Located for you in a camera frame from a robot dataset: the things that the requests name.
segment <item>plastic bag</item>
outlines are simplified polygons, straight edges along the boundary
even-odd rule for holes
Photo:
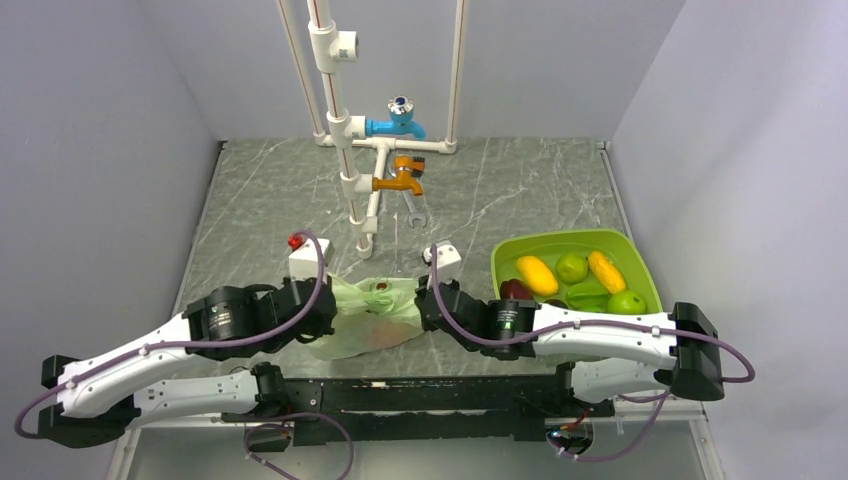
[[[418,280],[368,278],[356,285],[333,275],[338,313],[333,335],[306,344],[319,360],[337,360],[395,347],[424,333],[415,306]]]

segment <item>green tray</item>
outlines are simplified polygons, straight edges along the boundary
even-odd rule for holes
[[[539,257],[552,272],[560,255],[574,252],[588,256],[595,250],[600,250],[610,259],[618,271],[624,275],[627,288],[641,294],[648,303],[648,313],[659,313],[662,311],[660,295],[651,278],[648,267],[642,260],[642,256],[636,250],[636,246],[629,238],[621,232],[610,229],[589,230],[566,230],[562,232],[539,233],[525,237],[515,237],[499,243],[492,251],[492,284],[495,288],[495,296],[498,293],[501,282],[518,278],[518,270],[515,261],[524,255]],[[594,275],[589,273],[585,282],[598,283]],[[536,296],[536,301],[544,302],[550,298],[562,300],[568,285],[560,283],[559,292],[552,297]]]

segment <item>wrench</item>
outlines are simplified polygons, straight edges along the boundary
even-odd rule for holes
[[[426,227],[427,215],[424,215],[415,208],[415,203],[412,202],[412,192],[409,190],[403,190],[400,193],[403,195],[403,199],[406,201],[406,206],[409,208],[409,216],[406,217],[406,220],[409,222],[409,226],[411,228],[415,228],[415,221],[421,220],[421,228]]]
[[[393,178],[397,177],[397,173],[392,168],[391,164],[386,162],[386,171]],[[421,228],[427,226],[427,215],[419,212],[415,207],[415,202],[412,201],[412,192],[409,190],[401,190],[401,195],[403,195],[403,200],[406,202],[406,207],[409,209],[409,215],[406,217],[406,221],[409,222],[410,228],[415,228],[415,221],[421,221]]]

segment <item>green apple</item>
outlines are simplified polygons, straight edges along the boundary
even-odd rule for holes
[[[633,290],[622,290],[613,294],[607,302],[607,312],[619,315],[642,315],[648,311],[648,304],[641,295]]]
[[[568,285],[579,283],[589,274],[589,261],[583,255],[566,253],[557,260],[556,271],[563,283]]]

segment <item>gray wall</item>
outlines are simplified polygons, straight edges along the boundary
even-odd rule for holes
[[[728,478],[848,470],[845,45],[843,1],[689,0],[613,138],[667,306],[759,369],[708,406]]]
[[[0,476],[102,478],[12,419],[43,358],[169,318],[216,144],[136,0],[3,2],[0,65]]]
[[[309,136],[311,122],[276,0],[141,0],[218,139]],[[472,1],[459,133],[610,138],[684,0]],[[323,90],[299,27],[323,107]],[[352,114],[386,117],[398,93],[444,137],[454,0],[332,2],[356,30],[342,79]]]

